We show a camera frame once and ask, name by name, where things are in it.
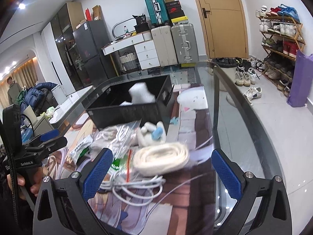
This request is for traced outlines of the green white snack packet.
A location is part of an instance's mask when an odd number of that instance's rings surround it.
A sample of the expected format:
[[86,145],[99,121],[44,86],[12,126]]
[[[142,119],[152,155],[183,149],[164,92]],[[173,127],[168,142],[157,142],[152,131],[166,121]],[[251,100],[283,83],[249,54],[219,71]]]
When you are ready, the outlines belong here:
[[110,175],[120,174],[124,177],[128,176],[130,174],[130,160],[126,157],[114,159],[108,173]]

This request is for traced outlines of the white plush toy blue scarf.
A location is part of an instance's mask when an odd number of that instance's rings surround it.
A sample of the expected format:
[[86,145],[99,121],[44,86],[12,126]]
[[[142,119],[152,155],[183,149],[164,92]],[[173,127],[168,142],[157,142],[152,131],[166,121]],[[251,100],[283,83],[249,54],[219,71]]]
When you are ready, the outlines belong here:
[[153,124],[146,122],[144,126],[137,129],[136,137],[139,147],[148,147],[164,144],[166,142],[166,131],[162,121]]

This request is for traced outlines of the white foam wrap roll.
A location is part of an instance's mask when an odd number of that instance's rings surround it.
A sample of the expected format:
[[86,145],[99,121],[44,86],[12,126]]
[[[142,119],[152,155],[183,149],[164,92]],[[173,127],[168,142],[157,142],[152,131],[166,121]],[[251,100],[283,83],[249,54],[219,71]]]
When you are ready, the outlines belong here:
[[153,95],[149,90],[145,82],[135,83],[128,90],[132,101],[127,102],[124,101],[121,103],[121,106],[129,106],[129,105],[139,105],[145,103],[154,103],[156,101],[155,95]]

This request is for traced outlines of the white side table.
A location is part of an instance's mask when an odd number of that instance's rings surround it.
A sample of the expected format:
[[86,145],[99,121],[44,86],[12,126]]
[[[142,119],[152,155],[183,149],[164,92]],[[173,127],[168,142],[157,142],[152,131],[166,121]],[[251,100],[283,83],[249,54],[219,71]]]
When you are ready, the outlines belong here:
[[69,115],[70,111],[81,103],[83,98],[93,90],[94,87],[89,86],[67,96],[65,102],[56,107],[52,118],[49,120],[53,128],[57,128],[58,124]]

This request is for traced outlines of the blue puffer jacket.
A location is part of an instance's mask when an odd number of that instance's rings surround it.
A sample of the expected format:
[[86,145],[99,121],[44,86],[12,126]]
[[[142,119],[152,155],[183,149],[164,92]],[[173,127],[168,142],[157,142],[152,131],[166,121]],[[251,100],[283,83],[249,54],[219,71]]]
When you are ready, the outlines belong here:
[[56,83],[44,82],[25,90],[23,95],[20,93],[19,105],[21,112],[24,112],[28,106],[32,108],[36,115],[45,112],[54,104],[52,89],[56,86]]

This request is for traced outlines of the person in green jacket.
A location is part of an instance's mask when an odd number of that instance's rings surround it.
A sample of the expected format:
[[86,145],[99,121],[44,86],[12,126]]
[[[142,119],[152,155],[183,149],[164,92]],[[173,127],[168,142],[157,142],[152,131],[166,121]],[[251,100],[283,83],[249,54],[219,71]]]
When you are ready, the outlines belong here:
[[9,85],[8,91],[7,91],[7,96],[8,96],[8,101],[9,104],[15,104],[18,105],[19,102],[17,100],[17,98],[19,97],[20,92],[22,91],[22,88],[20,87],[20,85],[14,81],[14,79],[9,76],[7,78],[7,83]]

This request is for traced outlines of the anime print table mat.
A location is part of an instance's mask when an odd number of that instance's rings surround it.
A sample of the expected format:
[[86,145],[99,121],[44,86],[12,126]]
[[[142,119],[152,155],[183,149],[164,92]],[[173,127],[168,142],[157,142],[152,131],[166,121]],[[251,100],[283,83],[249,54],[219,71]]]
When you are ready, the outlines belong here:
[[[67,133],[70,142],[53,153],[43,168],[54,179],[81,171],[102,146],[115,159],[130,160],[130,174],[104,177],[87,201],[110,234],[212,234],[215,219],[214,149],[205,88],[174,86],[174,107],[166,142],[139,147],[137,122],[97,129],[88,115],[80,129]],[[75,164],[69,153],[91,135],[92,144]]]

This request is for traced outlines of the black refrigerator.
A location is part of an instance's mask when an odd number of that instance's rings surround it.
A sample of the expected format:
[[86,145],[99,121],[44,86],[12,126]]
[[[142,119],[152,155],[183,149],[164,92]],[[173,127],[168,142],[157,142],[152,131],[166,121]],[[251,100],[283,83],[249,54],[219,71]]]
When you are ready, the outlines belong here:
[[117,76],[109,56],[102,49],[110,43],[102,20],[87,21],[73,32],[83,67],[94,86]]

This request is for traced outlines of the white sneaker on floor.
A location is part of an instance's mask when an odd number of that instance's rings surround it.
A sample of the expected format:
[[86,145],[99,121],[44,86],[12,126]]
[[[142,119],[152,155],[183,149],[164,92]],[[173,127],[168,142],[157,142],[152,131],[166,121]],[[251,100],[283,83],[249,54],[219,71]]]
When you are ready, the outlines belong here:
[[262,97],[262,89],[261,87],[250,87],[244,92],[244,96],[249,102],[251,102],[253,99],[259,99]]

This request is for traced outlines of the black storage box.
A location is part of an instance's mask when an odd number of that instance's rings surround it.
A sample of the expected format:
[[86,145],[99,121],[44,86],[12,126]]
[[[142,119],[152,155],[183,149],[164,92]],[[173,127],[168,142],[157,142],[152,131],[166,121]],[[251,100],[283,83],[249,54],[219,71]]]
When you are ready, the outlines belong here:
[[[148,91],[156,100],[135,104],[129,90],[136,83],[146,84]],[[146,122],[156,124],[161,121],[165,131],[168,131],[174,107],[173,92],[174,86],[168,75],[123,82],[105,87],[86,112],[98,129],[140,120],[141,125]]]

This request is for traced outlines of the wicker basket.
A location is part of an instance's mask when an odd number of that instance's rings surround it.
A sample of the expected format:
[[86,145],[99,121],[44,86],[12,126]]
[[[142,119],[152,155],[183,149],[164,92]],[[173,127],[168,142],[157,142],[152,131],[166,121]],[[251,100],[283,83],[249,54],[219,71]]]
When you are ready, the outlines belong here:
[[134,52],[127,52],[119,58],[121,69],[125,73],[135,72],[139,70],[139,60]]

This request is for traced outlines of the purple bag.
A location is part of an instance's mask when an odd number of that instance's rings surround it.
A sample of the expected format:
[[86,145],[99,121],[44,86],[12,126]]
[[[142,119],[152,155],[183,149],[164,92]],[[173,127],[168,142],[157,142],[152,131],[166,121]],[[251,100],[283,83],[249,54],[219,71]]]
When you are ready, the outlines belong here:
[[294,108],[303,107],[312,84],[312,54],[307,56],[297,51],[294,75],[287,103]]

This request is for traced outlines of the dark glass cabinet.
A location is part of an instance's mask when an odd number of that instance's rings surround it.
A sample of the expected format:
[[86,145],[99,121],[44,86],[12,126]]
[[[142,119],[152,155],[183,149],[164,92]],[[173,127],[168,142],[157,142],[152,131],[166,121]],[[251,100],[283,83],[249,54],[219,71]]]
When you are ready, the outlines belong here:
[[67,2],[50,21],[60,58],[75,90],[80,90],[89,83],[89,76],[74,38],[74,31],[83,20],[81,3]]

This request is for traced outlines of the beige suitcase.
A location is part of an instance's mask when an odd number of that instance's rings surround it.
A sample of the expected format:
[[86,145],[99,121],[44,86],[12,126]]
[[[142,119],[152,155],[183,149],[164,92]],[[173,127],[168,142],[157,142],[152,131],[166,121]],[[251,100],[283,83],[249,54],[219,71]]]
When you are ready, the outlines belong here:
[[177,55],[171,34],[171,26],[165,25],[151,30],[160,66],[177,65]]

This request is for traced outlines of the silver suitcase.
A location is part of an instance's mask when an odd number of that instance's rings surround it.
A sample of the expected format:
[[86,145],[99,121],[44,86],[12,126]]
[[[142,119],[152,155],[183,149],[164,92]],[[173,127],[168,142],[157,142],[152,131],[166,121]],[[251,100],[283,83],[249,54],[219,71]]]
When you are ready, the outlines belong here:
[[199,55],[194,26],[190,23],[174,25],[171,28],[171,33],[178,63],[197,63]]

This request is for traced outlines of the wooden shoe rack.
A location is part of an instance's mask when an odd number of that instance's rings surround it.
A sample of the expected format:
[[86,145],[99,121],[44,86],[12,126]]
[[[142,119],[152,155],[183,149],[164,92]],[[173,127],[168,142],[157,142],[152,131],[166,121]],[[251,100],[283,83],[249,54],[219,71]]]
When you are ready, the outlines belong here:
[[257,18],[266,52],[256,68],[286,97],[290,95],[296,56],[306,45],[302,36],[303,24],[291,16],[266,15]]

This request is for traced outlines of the teal suitcase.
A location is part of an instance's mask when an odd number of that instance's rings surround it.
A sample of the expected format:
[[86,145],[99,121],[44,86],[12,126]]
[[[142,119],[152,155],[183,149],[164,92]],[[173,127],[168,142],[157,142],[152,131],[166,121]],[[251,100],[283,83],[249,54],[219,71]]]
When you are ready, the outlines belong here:
[[154,27],[170,25],[165,0],[145,0],[150,21]]

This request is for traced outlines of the stack of shoe boxes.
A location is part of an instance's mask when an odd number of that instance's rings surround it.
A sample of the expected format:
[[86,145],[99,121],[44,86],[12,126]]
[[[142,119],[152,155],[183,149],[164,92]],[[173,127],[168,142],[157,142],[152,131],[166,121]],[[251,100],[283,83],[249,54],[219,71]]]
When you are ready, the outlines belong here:
[[172,25],[189,23],[179,0],[165,0],[165,5]]

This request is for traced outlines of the wooden door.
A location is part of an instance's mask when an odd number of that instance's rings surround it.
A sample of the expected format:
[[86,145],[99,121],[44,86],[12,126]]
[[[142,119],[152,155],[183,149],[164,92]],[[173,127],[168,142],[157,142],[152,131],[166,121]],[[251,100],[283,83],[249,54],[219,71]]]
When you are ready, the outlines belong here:
[[196,0],[209,58],[248,57],[241,0]]

